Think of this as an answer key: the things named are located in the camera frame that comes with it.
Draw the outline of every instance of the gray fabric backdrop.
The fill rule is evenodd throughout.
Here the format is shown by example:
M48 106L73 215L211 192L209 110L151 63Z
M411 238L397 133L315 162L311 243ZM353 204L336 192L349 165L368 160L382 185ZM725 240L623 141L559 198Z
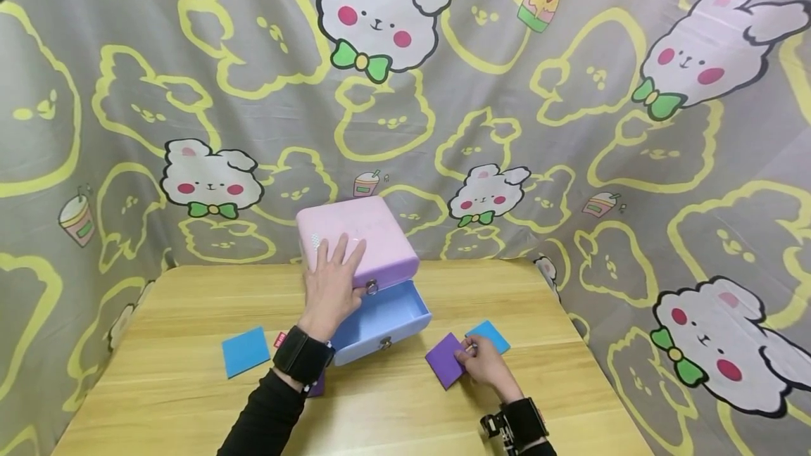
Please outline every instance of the gray fabric backdrop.
M369 194L424 259L535 260L656 454L806 454L807 1L2 1L0 455L162 271Z

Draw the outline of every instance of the drawer knob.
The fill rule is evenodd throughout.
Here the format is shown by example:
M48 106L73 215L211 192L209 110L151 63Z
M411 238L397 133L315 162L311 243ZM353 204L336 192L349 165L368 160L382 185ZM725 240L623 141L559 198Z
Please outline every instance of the drawer knob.
M374 296L375 294L377 294L377 289L378 289L377 280L373 279L366 282L366 293L369 296Z

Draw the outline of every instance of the black sleeve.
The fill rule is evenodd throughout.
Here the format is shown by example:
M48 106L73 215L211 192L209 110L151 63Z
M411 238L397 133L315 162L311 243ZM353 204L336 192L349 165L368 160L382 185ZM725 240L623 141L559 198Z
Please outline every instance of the black sleeve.
M525 450L521 456L557 456L557 453L551 442L545 441L543 444L534 445Z
M258 382L217 456L278 456L304 410L304 397L271 370Z

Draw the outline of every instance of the wood grain surface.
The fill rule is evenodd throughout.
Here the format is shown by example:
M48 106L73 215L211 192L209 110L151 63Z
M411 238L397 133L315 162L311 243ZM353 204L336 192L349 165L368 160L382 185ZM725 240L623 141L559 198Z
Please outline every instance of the wood grain surface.
M425 354L490 319L505 359L549 425L558 454L650 455L553 292L528 262L424 262L415 283L434 318L421 334L327 370L285 455L501 455L479 419L498 401L468 376L445 392ZM181 266L135 314L54 456L214 455L261 365L225 379L220 343L262 326L268 346L303 308L299 266Z

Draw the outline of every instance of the red label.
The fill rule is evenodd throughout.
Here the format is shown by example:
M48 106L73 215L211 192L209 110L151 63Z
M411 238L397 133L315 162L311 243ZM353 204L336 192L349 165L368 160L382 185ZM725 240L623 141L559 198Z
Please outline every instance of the red label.
M284 332L279 333L279 336L276 337L276 342L273 342L273 346L279 348L279 345L281 345L282 342L284 342L284 337L287 337L287 334L285 334Z

